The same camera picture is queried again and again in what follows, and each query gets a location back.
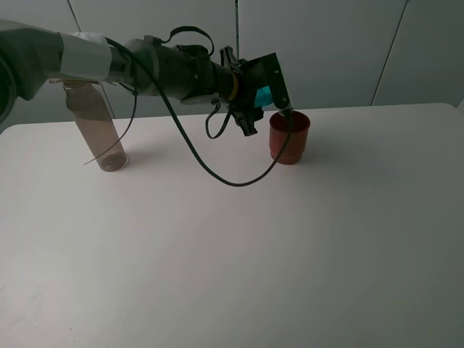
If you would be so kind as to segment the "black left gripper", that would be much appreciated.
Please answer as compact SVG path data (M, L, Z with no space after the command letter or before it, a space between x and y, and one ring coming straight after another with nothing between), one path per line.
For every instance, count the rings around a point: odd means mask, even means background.
M220 64L233 73L238 83L229 109L232 110L236 125L246 137L257 134L255 123L264 118L262 107L255 106L257 91L265 86L261 60L238 59L230 46L220 50Z

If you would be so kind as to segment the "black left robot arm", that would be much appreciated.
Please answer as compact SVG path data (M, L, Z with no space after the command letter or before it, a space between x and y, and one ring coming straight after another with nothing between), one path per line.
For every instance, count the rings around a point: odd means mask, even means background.
M223 102L245 136L254 135L257 88L244 66L217 64L201 45L168 47L145 36L120 45L95 33L60 33L1 21L1 118L17 99L31 100L51 79L122 83L143 96L166 95L184 104Z

